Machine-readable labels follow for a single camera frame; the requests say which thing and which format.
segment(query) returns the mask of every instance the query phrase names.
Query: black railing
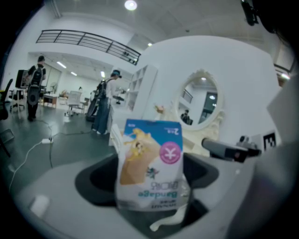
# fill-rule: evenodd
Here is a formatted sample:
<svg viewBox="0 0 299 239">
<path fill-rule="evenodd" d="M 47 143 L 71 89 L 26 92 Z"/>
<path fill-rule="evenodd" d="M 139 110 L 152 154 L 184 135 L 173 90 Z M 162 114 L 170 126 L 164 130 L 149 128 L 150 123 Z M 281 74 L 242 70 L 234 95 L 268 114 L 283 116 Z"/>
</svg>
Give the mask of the black railing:
<svg viewBox="0 0 299 239">
<path fill-rule="evenodd" d="M 104 51 L 137 65 L 140 53 L 107 37 L 73 30 L 43 30 L 36 43 L 66 43 Z"/>
<path fill-rule="evenodd" d="M 278 71 L 278 72 L 280 72 L 280 73 L 284 73 L 284 72 L 281 71 L 281 70 L 284 70 L 287 74 L 290 74 L 290 72 L 291 72 L 291 70 L 288 70 L 287 68 L 282 67 L 282 66 L 277 65 L 277 64 L 274 64 L 274 67 L 275 67 L 275 70 Z"/>
<path fill-rule="evenodd" d="M 182 97 L 189 103 L 191 103 L 193 96 L 186 89 L 182 93 Z"/>
</svg>

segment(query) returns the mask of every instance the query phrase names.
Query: ceiling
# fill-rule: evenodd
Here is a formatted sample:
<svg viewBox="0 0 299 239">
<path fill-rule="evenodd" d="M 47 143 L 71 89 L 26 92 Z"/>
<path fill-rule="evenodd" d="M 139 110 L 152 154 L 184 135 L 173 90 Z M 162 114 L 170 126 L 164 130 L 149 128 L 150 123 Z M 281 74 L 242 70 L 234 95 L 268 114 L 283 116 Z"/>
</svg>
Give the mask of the ceiling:
<svg viewBox="0 0 299 239">
<path fill-rule="evenodd" d="M 208 78 L 206 80 L 197 78 L 194 79 L 190 84 L 193 88 L 216 88 L 214 82 L 212 80 L 209 80 Z"/>
<path fill-rule="evenodd" d="M 106 78 L 110 76 L 113 66 L 107 63 L 92 60 L 90 58 L 61 54 L 56 52 L 41 52 L 42 55 L 46 57 L 46 63 L 57 68 L 60 71 L 65 71 L 67 73 L 75 72 L 78 77 L 83 77 L 90 80 L 100 81 L 103 78 L 101 77 L 101 71 L 105 72 Z M 62 68 L 57 64 L 57 61 L 63 63 L 66 66 L 66 69 Z M 132 74 L 119 69 L 121 71 L 122 80 L 117 81 L 120 83 L 120 87 L 127 89 L 132 78 Z"/>
<path fill-rule="evenodd" d="M 125 0 L 55 1 L 62 16 L 88 14 L 104 17 L 116 25 L 125 24 L 136 33 L 131 46 L 146 47 L 148 40 L 155 43 L 179 36 L 215 35 L 265 50 L 262 28 L 247 24 L 240 0 L 136 0 L 135 11 L 124 7 Z"/>
</svg>

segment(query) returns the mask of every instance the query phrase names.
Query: desk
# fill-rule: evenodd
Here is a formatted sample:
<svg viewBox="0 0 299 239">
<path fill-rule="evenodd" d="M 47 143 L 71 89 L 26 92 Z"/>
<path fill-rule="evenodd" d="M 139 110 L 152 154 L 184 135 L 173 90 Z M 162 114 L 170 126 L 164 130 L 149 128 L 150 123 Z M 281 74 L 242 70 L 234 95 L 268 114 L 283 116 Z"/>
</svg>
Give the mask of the desk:
<svg viewBox="0 0 299 239">
<path fill-rule="evenodd" d="M 48 103 L 48 104 L 51 103 L 52 107 L 53 107 L 53 105 L 55 105 L 55 108 L 56 108 L 57 98 L 58 98 L 58 95 L 56 95 L 56 94 L 53 94 L 53 95 L 45 94 L 45 95 L 43 95 L 43 106 L 45 106 L 45 103 Z"/>
</svg>

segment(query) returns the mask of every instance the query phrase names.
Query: round mirror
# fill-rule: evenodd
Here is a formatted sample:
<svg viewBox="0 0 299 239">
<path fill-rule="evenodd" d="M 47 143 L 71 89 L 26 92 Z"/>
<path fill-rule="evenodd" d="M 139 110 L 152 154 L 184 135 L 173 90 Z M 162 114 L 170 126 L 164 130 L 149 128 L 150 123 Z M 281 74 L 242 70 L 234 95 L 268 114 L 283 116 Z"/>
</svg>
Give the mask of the round mirror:
<svg viewBox="0 0 299 239">
<path fill-rule="evenodd" d="M 203 70 L 191 75 L 181 88 L 177 103 L 177 114 L 182 126 L 195 129 L 199 124 L 206 125 L 202 123 L 210 119 L 219 98 L 219 89 L 212 75 Z"/>
</svg>

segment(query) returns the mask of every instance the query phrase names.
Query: white shirt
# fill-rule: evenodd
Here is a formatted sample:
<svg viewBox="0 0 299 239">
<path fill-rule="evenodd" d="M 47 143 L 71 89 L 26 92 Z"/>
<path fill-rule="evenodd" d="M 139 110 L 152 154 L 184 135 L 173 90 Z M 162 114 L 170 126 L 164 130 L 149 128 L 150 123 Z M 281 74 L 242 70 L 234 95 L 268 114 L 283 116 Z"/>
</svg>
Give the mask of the white shirt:
<svg viewBox="0 0 299 239">
<path fill-rule="evenodd" d="M 110 80 L 108 83 L 107 83 L 107 86 L 106 86 L 106 96 L 110 99 L 110 101 L 113 98 L 113 96 L 117 96 L 117 91 L 116 91 L 116 80 Z"/>
</svg>

